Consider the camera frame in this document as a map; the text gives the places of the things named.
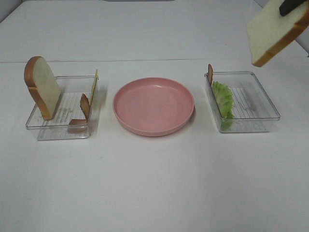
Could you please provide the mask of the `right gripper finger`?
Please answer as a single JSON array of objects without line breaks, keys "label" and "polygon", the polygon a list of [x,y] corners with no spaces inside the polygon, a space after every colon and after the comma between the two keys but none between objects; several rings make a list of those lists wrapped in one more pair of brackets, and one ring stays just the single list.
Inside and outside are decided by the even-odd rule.
[{"label": "right gripper finger", "polygon": [[284,0],[279,6],[280,15],[286,16],[305,1],[306,0]]}]

